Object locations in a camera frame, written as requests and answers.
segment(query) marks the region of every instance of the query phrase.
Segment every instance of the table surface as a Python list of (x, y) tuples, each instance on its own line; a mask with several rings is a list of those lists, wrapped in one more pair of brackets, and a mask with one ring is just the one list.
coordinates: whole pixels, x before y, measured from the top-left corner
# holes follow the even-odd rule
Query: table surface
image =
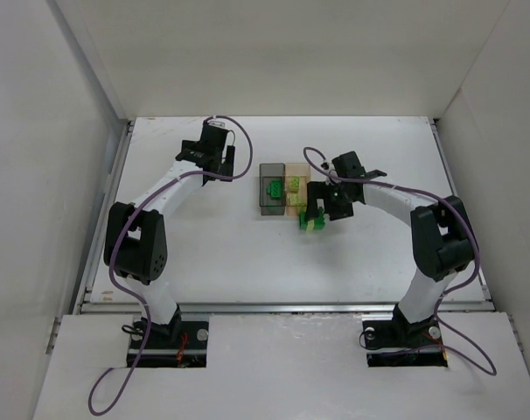
[[(296, 218), (261, 216), (259, 164), (303, 162), (304, 146), (331, 159), (356, 151), (367, 170), (448, 196), (451, 193), (429, 121), (424, 117), (241, 117), (255, 147), (249, 174), (196, 191), (165, 221), (171, 280), (180, 303), (391, 303), (415, 273), (410, 229), (379, 209), (354, 205), (354, 217), (303, 233)], [(199, 139), (201, 117), (136, 121), (117, 192), (130, 202), (171, 167), (183, 139)], [(248, 159), (236, 131), (235, 171)], [(322, 176), (313, 172), (312, 178)], [(463, 281), (468, 268), (458, 276)], [(479, 282), (450, 300), (484, 300)], [(91, 302), (134, 299), (109, 282), (100, 261)]]
[[(87, 396), (123, 367), (131, 315), (65, 316), (35, 420), (87, 419)], [(104, 418), (530, 420), (530, 378), (504, 313), (445, 313), (489, 354), (490, 377), (448, 353), (449, 367), (366, 364), (356, 315), (211, 317), (206, 368), (137, 369)], [(485, 364), (466, 341), (443, 340)], [(126, 368), (102, 381), (94, 406), (114, 399)]]

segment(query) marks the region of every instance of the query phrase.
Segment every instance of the white tabletop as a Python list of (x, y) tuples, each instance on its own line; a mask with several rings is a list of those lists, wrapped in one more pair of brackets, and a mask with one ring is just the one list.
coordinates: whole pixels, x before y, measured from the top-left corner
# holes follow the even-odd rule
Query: white tabletop
[[(356, 315), (211, 317), (206, 368), (137, 369), (104, 419), (530, 420), (530, 378), (504, 313), (446, 313), (498, 370), (490, 377), (448, 353), (449, 367), (368, 367)], [(65, 316), (35, 420), (89, 419), (127, 374), (130, 315)], [(486, 366), (465, 340), (443, 341)]]
[[(303, 162), (306, 145), (329, 159), (356, 151), (367, 170), (448, 196), (451, 194), (429, 121), (424, 117), (241, 117), (255, 147), (249, 174), (233, 183), (208, 183), (165, 221), (168, 263), (178, 302), (397, 302), (415, 273), (407, 226), (378, 209), (354, 205), (354, 217), (303, 233), (296, 219), (261, 216), (259, 164)], [(183, 139), (198, 140), (201, 117), (139, 119), (117, 200), (130, 202), (174, 162)], [(236, 130), (235, 171), (248, 147)], [(312, 173), (313, 179), (321, 179)], [(458, 276), (463, 281), (468, 268)], [(482, 301), (479, 283), (450, 297)], [(111, 285), (100, 263), (92, 302), (131, 302)]]

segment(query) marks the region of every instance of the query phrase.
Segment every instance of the purple cable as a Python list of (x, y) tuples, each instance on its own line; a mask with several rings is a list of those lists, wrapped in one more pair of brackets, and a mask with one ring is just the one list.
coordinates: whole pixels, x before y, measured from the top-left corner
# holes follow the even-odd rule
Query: purple cable
[(469, 229), (469, 226), (465, 222), (464, 218), (461, 217), (461, 215), (457, 212), (457, 210), (453, 206), (451, 206), (451, 204), (448, 203), (448, 201), (446, 201), (445, 199), (443, 199), (441, 197), (438, 197), (437, 195), (433, 194), (432, 192), (423, 191), (423, 190), (417, 190), (415, 188), (407, 188), (406, 186), (388, 184), (386, 182), (373, 181), (373, 180), (370, 180), (370, 179), (341, 178), (341, 177), (338, 177), (336, 175), (332, 175), (332, 174), (324, 171), (323, 169), (321, 169), (316, 164), (314, 164), (311, 161), (310, 157), (308, 156), (308, 151), (313, 151), (313, 152), (317, 153), (324, 161), (327, 160), (325, 155), (320, 150), (318, 150), (318, 149), (316, 149), (314, 147), (304, 147), (303, 148), (303, 156), (306, 159), (306, 161), (310, 164), (310, 166), (312, 168), (314, 168), (316, 171), (318, 171), (319, 173), (325, 175), (326, 177), (329, 177), (330, 179), (334, 179), (336, 181), (343, 181), (343, 182), (354, 182), (356, 184), (370, 184), (370, 185), (373, 185), (373, 186), (383, 186), (383, 187), (386, 187), (386, 188), (393, 188), (393, 189), (398, 190), (398, 191), (403, 191), (404, 193), (424, 195), (425, 197), (430, 197), (431, 199), (439, 202), (440, 204), (445, 206), (448, 210), (450, 210), (450, 212), (454, 215), (454, 217), (459, 222), (462, 230), (467, 235), (467, 239), (469, 240), (469, 243), (473, 247), (473, 255), (474, 255), (473, 259), (474, 259), (474, 263), (475, 263), (475, 268), (474, 268), (472, 274), (470, 275), (470, 277), (467, 280), (465, 280), (461, 284), (458, 284), (457, 286), (450, 287), (449, 289), (445, 290), (442, 293), (442, 295), (440, 296), (440, 298), (436, 302), (436, 305), (434, 306), (434, 317), (436, 318), (436, 320), (441, 325), (445, 326), (446, 328), (448, 328), (449, 330), (451, 330), (455, 334), (459, 335), (464, 340), (468, 341), (472, 346), (474, 346), (483, 355), (483, 357), (485, 357), (486, 361), (488, 361), (489, 365), (491, 366), (491, 370), (488, 370), (487, 368), (482, 367), (477, 362), (475, 362), (471, 357), (469, 357), (466, 354), (460, 352), (459, 350), (456, 350), (454, 347), (445, 346), (443, 344), (434, 344), (434, 345), (429, 345), (429, 346), (421, 346), (421, 347), (417, 347), (417, 348), (409, 348), (409, 349), (406, 349), (406, 350), (401, 350), (399, 352), (392, 352), (390, 354), (391, 355), (400, 355), (400, 354), (416, 353), (419, 350), (430, 349), (430, 348), (447, 349), (447, 350), (450, 350), (451, 352), (453, 352), (455, 354), (458, 354), (459, 356), (463, 357), (469, 363), (471, 363), (473, 366), (475, 366), (476, 368), (479, 368), (481, 371), (485, 372), (486, 374), (488, 374), (490, 376), (496, 376), (496, 374), (497, 374), (496, 367), (494, 366), (494, 363), (492, 363), (491, 358), (485, 352), (485, 350), (483, 350), (483, 348), (481, 348), (481, 346), (479, 344), (477, 344), (475, 341), (473, 341), (473, 339), (469, 338), (467, 335), (463, 334), (462, 332), (459, 332), (456, 328), (454, 328), (453, 326), (449, 325), (448, 323), (442, 321), (440, 319), (440, 317), (438, 317), (438, 309), (440, 308), (440, 305), (442, 304), (442, 301), (443, 301), (444, 297), (449, 295), (453, 291), (457, 291), (457, 290), (467, 286), (468, 284), (471, 284), (477, 278), (478, 272), (479, 272), (479, 270), (481, 268), (481, 255), (479, 253), (477, 242), (475, 241), (475, 236), (473, 235), (473, 233)]
[(129, 382), (129, 379), (131, 378), (131, 375), (133, 375), (133, 371), (135, 370), (136, 365), (138, 364), (139, 360), (141, 360), (141, 355), (143, 354), (143, 350), (146, 347), (146, 343), (147, 343), (147, 340), (149, 339), (150, 329), (151, 329), (151, 326), (152, 326), (152, 318), (150, 316), (150, 308), (149, 308), (149, 305), (147, 304), (146, 300), (144, 300), (144, 297), (142, 297), (141, 295), (135, 293), (132, 290), (127, 289), (126, 287), (121, 286), (115, 280), (114, 270), (115, 270), (115, 259), (117, 258), (117, 251), (121, 247), (123, 239), (125, 238), (125, 235), (127, 234), (128, 230), (129, 230), (129, 227), (131, 226), (131, 224), (135, 220), (135, 217), (137, 217), (139, 215), (139, 213), (141, 213), (141, 211), (153, 199), (155, 199), (158, 195), (160, 195), (161, 193), (166, 191), (168, 188), (171, 188), (172, 186), (174, 186), (180, 179), (184, 179), (184, 178), (189, 177), (191, 175), (206, 175), (207, 177), (213, 177), (213, 178), (216, 178), (216, 179), (221, 179), (223, 181), (230, 181), (230, 180), (235, 180), (235, 179), (239, 179), (239, 178), (243, 177), (244, 175), (246, 175), (248, 173), (249, 168), (251, 167), (252, 161), (254, 159), (254, 146), (251, 143), (251, 139), (249, 138), (248, 132), (240, 125), (239, 122), (237, 122), (233, 118), (231, 118), (229, 116), (226, 116), (226, 115), (210, 116), (210, 117), (206, 118), (203, 121), (203, 123), (207, 123), (208, 121), (210, 121), (212, 119), (216, 119), (216, 118), (223, 119), (223, 120), (228, 120), (231, 123), (234, 123), (236, 126), (238, 126), (238, 128), (241, 130), (241, 132), (244, 133), (244, 136), (248, 140), (248, 146), (249, 146), (248, 165), (246, 166), (246, 169), (244, 169), (240, 174), (234, 175), (232, 177), (228, 177), (228, 176), (225, 176), (225, 175), (219, 175), (217, 173), (212, 173), (212, 172), (209, 172), (209, 171), (189, 171), (189, 172), (182, 173), (179, 176), (179, 178), (175, 178), (172, 181), (170, 181), (168, 184), (163, 185), (158, 190), (156, 190), (154, 193), (152, 193), (151, 196), (149, 196), (145, 201), (143, 201), (135, 209), (135, 211), (130, 215), (129, 219), (127, 220), (127, 222), (123, 226), (123, 229), (122, 229), (121, 233), (117, 237), (117, 241), (115, 241), (115, 246), (114, 246), (113, 252), (111, 253), (111, 257), (109, 258), (109, 280), (114, 285), (114, 287), (116, 287), (118, 290), (123, 291), (123, 292), (127, 293), (128, 295), (132, 296), (133, 298), (138, 300), (139, 303), (144, 307), (144, 310), (146, 311), (146, 331), (144, 333), (143, 341), (141, 342), (141, 346), (139, 347), (139, 351), (136, 354), (135, 359), (133, 360), (133, 364), (131, 365), (131, 368), (129, 369), (129, 372), (127, 373), (127, 376), (125, 377), (125, 380), (123, 381), (122, 387), (119, 389), (119, 392), (115, 396), (114, 401), (112, 403), (110, 403), (109, 406), (106, 409), (104, 409), (103, 411), (96, 411), (94, 409), (93, 405), (92, 405), (92, 398), (94, 396), (94, 392), (95, 392), (96, 388), (100, 384), (101, 380), (104, 379), (104, 377), (106, 377), (106, 375), (109, 372), (114, 370), (113, 367), (111, 367), (108, 370), (106, 370), (100, 376), (100, 378), (98, 378), (98, 380), (96, 381), (96, 383), (94, 384), (94, 386), (90, 390), (90, 394), (88, 395), (88, 409), (90, 410), (90, 414), (92, 414), (93, 416), (97, 416), (97, 417), (98, 416), (103, 416), (104, 414), (108, 413), (111, 409), (113, 409), (114, 406), (119, 401), (119, 398), (122, 396), (123, 390), (127, 386), (127, 383)]

